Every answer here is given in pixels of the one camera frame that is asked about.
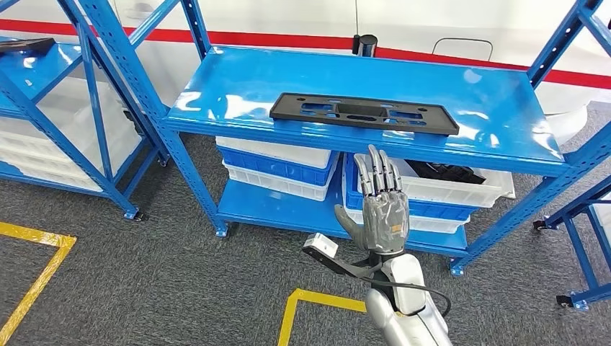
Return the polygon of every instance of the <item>black plastic part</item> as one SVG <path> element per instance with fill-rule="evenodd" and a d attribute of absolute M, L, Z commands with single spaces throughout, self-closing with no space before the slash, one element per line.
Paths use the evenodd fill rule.
<path fill-rule="evenodd" d="M 485 177 L 475 174 L 469 167 L 412 160 L 405 160 L 405 162 L 407 162 L 421 178 L 447 180 L 451 182 L 467 182 L 469 184 L 482 184 L 486 181 Z"/>
<path fill-rule="evenodd" d="M 389 283 L 390 280 L 388 279 L 388 276 L 386 276 L 386 274 L 384 274 L 381 270 L 378 270 L 377 272 L 373 273 L 373 280 L 379 280 L 379 281 L 384 281 Z M 379 290 L 380 292 L 382 292 L 384 294 L 384 296 L 388 297 L 388 300 L 391 302 L 391 305 L 393 306 L 393 310 L 394 311 L 399 311 L 398 307 L 397 307 L 397 302 L 395 300 L 395 293 L 394 293 L 394 288 L 391 286 L 380 286 L 380 285 L 376 285 L 374 283 L 371 284 L 371 288 L 375 289 L 375 290 Z"/>
<path fill-rule="evenodd" d="M 536 231 L 541 231 L 543 229 L 548 229 L 548 225 L 545 224 L 545 221 L 543 220 L 536 220 L 535 222 L 532 223 L 532 228 L 535 229 Z"/>
<path fill-rule="evenodd" d="M 562 307 L 573 307 L 573 301 L 569 296 L 556 296 L 556 303 Z"/>
<path fill-rule="evenodd" d="M 55 44 L 55 40 L 49 38 L 35 38 L 33 40 L 10 40 L 0 42 L 0 53 L 10 52 L 32 52 L 45 55 Z"/>
<path fill-rule="evenodd" d="M 354 278 L 358 276 L 358 274 L 355 273 L 353 270 L 353 268 L 356 268 L 356 267 L 353 267 L 346 263 L 337 261 L 334 258 L 330 258 L 326 256 L 324 253 L 318 251 L 318 249 L 315 247 L 312 247 L 312 246 L 303 247 L 301 250 L 305 252 L 306 254 L 309 254 L 315 260 L 322 263 L 325 267 L 329 268 L 330 270 L 333 270 L 336 274 L 349 275 Z"/>
<path fill-rule="evenodd" d="M 135 221 L 135 222 L 140 222 L 140 221 L 144 221 L 144 220 L 146 220 L 146 219 L 147 219 L 147 218 L 146 218 L 146 215 L 144 215 L 144 213 L 143 213 L 143 212 L 141 212 L 141 211 L 137 211 L 137 212 L 135 213 L 134 217 L 132 218 L 132 221 Z"/>
<path fill-rule="evenodd" d="M 355 35 L 352 38 L 352 54 L 358 54 L 359 53 L 359 39 L 361 38 L 360 35 Z"/>
<path fill-rule="evenodd" d="M 270 117 L 382 130 L 458 134 L 443 106 L 334 95 L 283 93 Z"/>
<path fill-rule="evenodd" d="M 359 37 L 359 43 L 362 43 L 363 45 L 377 45 L 378 38 L 374 35 L 363 35 Z"/>

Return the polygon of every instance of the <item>robot finger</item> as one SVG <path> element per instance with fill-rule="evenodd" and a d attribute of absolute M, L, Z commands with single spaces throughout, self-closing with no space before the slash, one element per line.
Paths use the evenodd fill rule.
<path fill-rule="evenodd" d="M 365 161 L 363 161 L 362 157 L 354 155 L 354 162 L 357 164 L 357 167 L 359 169 L 361 190 L 363 196 L 372 196 L 373 187 L 371 185 L 371 180 L 369 179 L 369 172 L 367 171 L 367 165 L 365 164 Z"/>
<path fill-rule="evenodd" d="M 391 169 L 393 170 L 393 179 L 395 184 L 395 191 L 401 191 L 403 189 L 403 185 L 401 184 L 401 175 L 399 174 L 399 170 L 397 166 L 391 161 L 389 162 L 391 165 Z"/>
<path fill-rule="evenodd" d="M 395 180 L 393 178 L 393 168 L 391 167 L 391 160 L 386 155 L 384 150 L 380 150 L 380 158 L 382 158 L 382 172 L 384 173 L 384 182 L 386 183 L 386 190 L 395 190 Z"/>
<path fill-rule="evenodd" d="M 380 160 L 380 154 L 378 150 L 373 146 L 369 145 L 369 155 L 371 156 L 371 165 L 373 168 L 373 189 L 375 195 L 379 195 L 385 189 L 384 176 L 382 171 L 382 161 Z"/>

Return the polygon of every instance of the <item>robotic hand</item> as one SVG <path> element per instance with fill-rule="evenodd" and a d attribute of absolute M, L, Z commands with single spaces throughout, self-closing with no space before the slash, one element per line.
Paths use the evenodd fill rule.
<path fill-rule="evenodd" d="M 335 216 L 357 246 L 370 252 L 363 261 L 348 265 L 337 259 L 337 244 L 322 234 L 306 240 L 303 251 L 339 274 L 371 283 L 365 297 L 367 313 L 390 346 L 451 345 L 447 325 L 424 287 L 418 259 L 405 253 L 409 232 L 407 197 L 401 191 L 401 176 L 384 151 L 369 146 L 373 178 L 367 164 L 355 157 L 363 193 L 364 226 L 356 224 L 340 205 Z"/>

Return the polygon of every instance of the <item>blue shelf post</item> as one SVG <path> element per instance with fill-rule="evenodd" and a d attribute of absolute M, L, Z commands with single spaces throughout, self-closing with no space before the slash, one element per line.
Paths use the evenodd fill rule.
<path fill-rule="evenodd" d="M 553 33 L 527 75 L 533 88 L 551 71 L 562 52 L 571 44 L 583 26 L 586 26 L 598 39 L 600 45 L 611 55 L 609 30 L 592 23 L 599 22 L 593 12 L 602 0 L 577 0 L 562 23 Z M 452 261 L 451 271 L 459 275 L 463 268 L 477 259 L 487 249 L 503 239 L 527 218 L 538 212 L 544 205 L 568 189 L 579 178 L 590 172 L 611 154 L 611 123 L 606 124 L 577 151 L 564 155 L 569 167 L 557 177 L 543 177 L 543 182 L 524 197 L 507 214 L 502 216 L 486 233 L 482 234 L 468 248 L 468 256 Z"/>
<path fill-rule="evenodd" d="M 16 4 L 17 2 L 18 0 L 0 0 L 0 12 L 4 11 L 11 5 Z M 54 142 L 54 144 L 77 166 L 79 166 L 88 177 L 98 184 L 102 191 L 93 191 L 34 177 L 28 177 L 20 174 L 18 170 L 14 169 L 3 170 L 0 172 L 0 177 L 18 182 L 25 182 L 71 192 L 79 192 L 109 198 L 124 210 L 124 217 L 128 219 L 140 220 L 141 213 L 139 212 L 138 207 L 129 201 L 129 197 L 134 191 L 136 185 L 140 182 L 142 176 L 152 161 L 155 158 L 158 158 L 160 164 L 165 166 L 169 158 L 169 152 L 163 145 L 159 135 L 149 123 L 146 116 L 140 111 L 136 101 L 131 97 L 128 87 L 125 85 L 125 83 L 123 83 L 121 76 L 112 66 L 111 60 L 107 57 L 106 53 L 102 49 L 102 46 L 99 44 L 96 35 L 92 32 L 91 28 L 87 24 L 87 20 L 82 16 L 76 4 L 72 0 L 58 0 L 58 3 L 66 13 L 66 16 L 70 19 L 72 25 L 76 28 L 81 45 L 81 53 L 76 53 L 78 51 L 75 50 L 75 48 L 78 47 L 75 45 L 61 45 L 63 49 L 71 50 L 73 56 L 68 57 L 71 59 L 70 63 L 65 63 L 61 70 L 59 67 L 55 67 L 57 70 L 53 71 L 55 77 L 52 78 L 50 76 L 46 76 L 46 79 L 39 83 L 41 86 L 38 86 L 38 89 L 26 90 L 30 92 L 30 94 L 26 94 L 25 91 L 22 91 L 20 87 L 13 82 L 11 77 L 20 78 L 18 75 L 11 75 L 14 74 L 13 70 L 7 71 L 6 73 L 8 74 L 6 74 L 4 71 L 0 71 L 0 94 L 6 98 L 6 102 L 2 104 L 0 116 L 15 117 L 17 119 L 30 121 L 39 131 L 49 137 L 49 139 Z M 62 78 L 66 77 L 80 62 L 84 64 L 87 88 L 92 103 L 92 113 L 102 159 L 103 173 L 101 173 L 98 168 L 96 168 L 36 106 L 36 103 L 40 101 Z M 100 67 L 106 73 L 109 81 L 115 87 L 122 100 L 126 102 L 128 109 L 132 112 L 136 127 L 138 128 L 140 135 L 143 136 L 141 143 L 134 150 L 134 152 L 129 155 L 122 166 L 116 167 L 116 174 L 112 173 L 113 169 L 110 163 L 108 143 L 106 141 L 106 133 L 104 131 L 104 122 L 102 120 L 99 96 L 97 93 L 94 75 L 94 63 L 96 63 L 98 67 Z M 124 173 L 126 173 L 128 167 L 133 163 L 136 156 L 146 146 L 150 147 L 147 157 L 140 164 L 138 170 L 130 179 L 128 186 L 123 191 L 119 190 L 116 184 L 122 178 Z"/>
<path fill-rule="evenodd" d="M 150 119 L 154 128 L 163 139 L 174 162 L 176 162 L 187 184 L 193 190 L 197 201 L 210 217 L 215 227 L 216 234 L 219 236 L 226 236 L 227 225 L 222 219 L 216 216 L 216 204 L 206 189 L 202 178 L 197 173 L 197 169 L 187 154 L 187 150 L 178 132 L 169 130 L 160 122 L 160 119 L 166 115 L 168 109 L 157 95 L 151 80 L 135 53 L 133 43 L 138 43 L 141 39 L 134 39 L 133 43 L 130 42 L 130 39 L 125 36 L 121 24 L 107 2 L 102 1 L 102 3 L 100 3 L 95 0 L 79 0 L 79 2 L 92 21 L 95 30 L 100 34 L 102 42 L 109 50 L 116 52 L 116 54 L 112 56 L 115 63 L 134 91 L 134 95 L 138 98 L 148 119 Z M 172 0 L 166 0 L 164 4 L 168 2 L 175 4 L 175 1 Z M 200 52 L 200 57 L 203 58 L 206 49 L 210 47 L 210 41 L 199 12 L 200 6 L 197 0 L 181 0 L 181 3 L 187 14 L 190 27 L 192 29 L 199 28 L 198 30 L 192 30 L 192 32 L 195 42 L 198 43 L 197 47 Z M 164 6 L 163 4 L 161 6 L 166 9 L 166 14 L 171 10 L 170 6 Z M 145 22 L 151 26 L 159 23 L 159 21 Z"/>

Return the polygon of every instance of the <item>blue metal shelf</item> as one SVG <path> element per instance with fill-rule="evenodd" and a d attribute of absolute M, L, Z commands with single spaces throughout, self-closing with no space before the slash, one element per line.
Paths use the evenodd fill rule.
<path fill-rule="evenodd" d="M 283 92 L 441 104 L 457 136 L 276 120 Z M 212 47 L 164 122 L 180 131 L 556 176 L 566 165 L 525 72 Z"/>
<path fill-rule="evenodd" d="M 611 270 L 611 245 L 610 240 L 606 235 L 605 229 L 601 224 L 594 206 L 596 204 L 611 203 L 603 198 L 611 192 L 611 175 L 591 189 L 584 192 L 582 195 L 571 201 L 560 210 L 556 211 L 552 216 L 544 221 L 536 221 L 534 223 L 537 229 L 557 229 L 558 225 L 564 223 L 568 232 L 568 237 L 573 244 L 579 266 L 584 274 L 588 289 L 579 293 L 571 292 L 570 296 L 556 296 L 556 300 L 561 304 L 573 306 L 579 310 L 587 310 L 588 304 L 595 301 L 601 301 L 611 298 L 611 283 L 600 285 L 592 264 L 589 261 L 588 255 L 581 242 L 581 237 L 577 232 L 577 228 L 573 219 L 580 214 L 588 215 L 592 230 L 596 235 L 600 249 L 607 262 L 607 267 Z"/>
<path fill-rule="evenodd" d="M 8 8 L 17 0 L 0 0 L 0 12 Z M 138 104 L 131 96 L 128 86 L 123 82 L 120 74 L 115 70 L 110 58 L 106 55 L 104 48 L 98 42 L 96 34 L 90 28 L 74 0 L 58 0 L 68 20 L 76 29 L 79 36 L 79 45 L 56 43 L 45 54 L 32 52 L 11 52 L 0 56 L 0 116 L 13 117 L 27 120 L 40 132 L 44 133 L 61 151 L 63 151 L 85 174 L 98 186 L 100 192 L 85 190 L 42 179 L 24 176 L 16 167 L 3 164 L 0 169 L 0 177 L 16 180 L 30 184 L 53 187 L 71 192 L 86 193 L 106 197 L 115 202 L 124 210 L 124 217 L 129 219 L 140 219 L 138 206 L 129 201 L 129 197 L 136 188 L 138 182 L 146 172 L 148 166 L 155 160 L 165 165 L 169 158 L 169 152 L 163 145 L 159 135 L 155 132 L 148 118 L 141 112 Z M 139 31 L 142 38 L 146 30 Z M 12 40 L 0 37 L 0 40 Z M 100 155 L 102 159 L 103 172 L 98 170 L 83 153 L 81 153 L 67 137 L 55 126 L 53 122 L 43 114 L 36 104 L 55 86 L 61 79 L 68 76 L 80 63 L 83 63 L 87 81 L 87 91 L 92 106 L 92 116 L 97 134 Z M 94 67 L 101 68 L 108 77 L 109 82 L 115 88 L 123 102 L 127 105 L 136 130 L 143 137 L 140 145 L 125 160 L 119 168 L 118 173 L 113 176 L 110 154 L 106 141 L 104 118 L 100 109 L 99 95 L 95 82 Z M 136 156 L 148 144 L 151 147 L 146 158 L 141 162 L 128 186 L 119 190 L 117 183 L 128 167 L 134 162 Z"/>
<path fill-rule="evenodd" d="M 341 167 L 336 169 L 322 202 L 228 180 L 218 204 L 217 216 L 227 221 L 310 233 L 315 231 L 348 239 L 348 234 L 335 219 L 333 209 L 336 204 L 342 204 Z M 462 257 L 466 255 L 467 240 L 463 227 L 454 234 L 410 230 L 406 245 L 410 249 Z"/>
<path fill-rule="evenodd" d="M 0 36 L 0 42 L 7 40 L 14 39 Z M 56 43 L 43 56 L 24 56 L 20 53 L 0 55 L 0 71 L 7 74 L 32 102 L 37 103 L 82 61 L 79 45 Z M 13 102 L 0 94 L 0 115 L 21 117 L 22 113 Z"/>
<path fill-rule="evenodd" d="M 409 246 L 456 256 L 451 273 L 463 269 L 538 212 L 611 154 L 611 123 L 581 148 L 562 154 L 534 88 L 583 27 L 611 54 L 611 34 L 593 16 L 602 0 L 576 0 L 526 72 L 354 56 L 210 46 L 197 0 L 181 0 L 202 63 L 172 109 L 157 95 L 131 42 L 105 1 L 79 0 L 115 63 L 128 81 L 187 184 L 212 222 L 227 235 L 226 221 L 240 221 L 342 236 L 332 215 L 338 190 L 324 202 L 305 201 L 237 182 L 228 182 L 217 206 L 198 174 L 179 133 L 367 151 L 389 156 L 543 175 L 543 181 L 465 249 L 464 232 L 419 239 Z M 159 12 L 166 12 L 166 0 Z M 460 126 L 457 136 L 394 132 L 348 126 L 273 121 L 269 110 L 283 92 L 391 99 L 443 105 Z M 260 208 L 261 205 L 273 208 Z"/>

